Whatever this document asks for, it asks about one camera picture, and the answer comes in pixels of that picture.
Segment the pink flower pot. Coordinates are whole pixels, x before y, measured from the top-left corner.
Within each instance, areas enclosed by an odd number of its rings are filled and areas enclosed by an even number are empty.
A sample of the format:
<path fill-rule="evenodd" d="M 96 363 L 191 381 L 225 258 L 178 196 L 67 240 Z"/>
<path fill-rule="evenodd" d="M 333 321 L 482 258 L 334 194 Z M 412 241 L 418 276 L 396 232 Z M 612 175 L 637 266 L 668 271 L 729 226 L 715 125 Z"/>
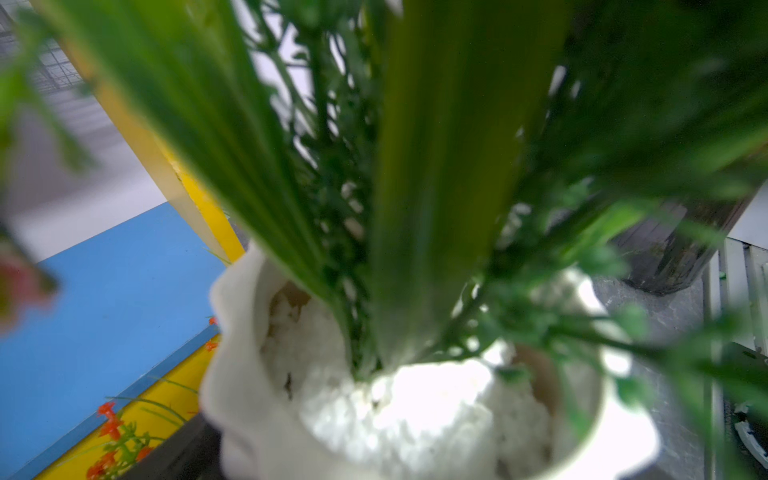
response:
<path fill-rule="evenodd" d="M 353 378 L 609 346 L 533 298 L 676 197 L 767 174 L 763 1 L 48 1 L 18 13 L 2 115 L 52 40 L 336 316 Z"/>

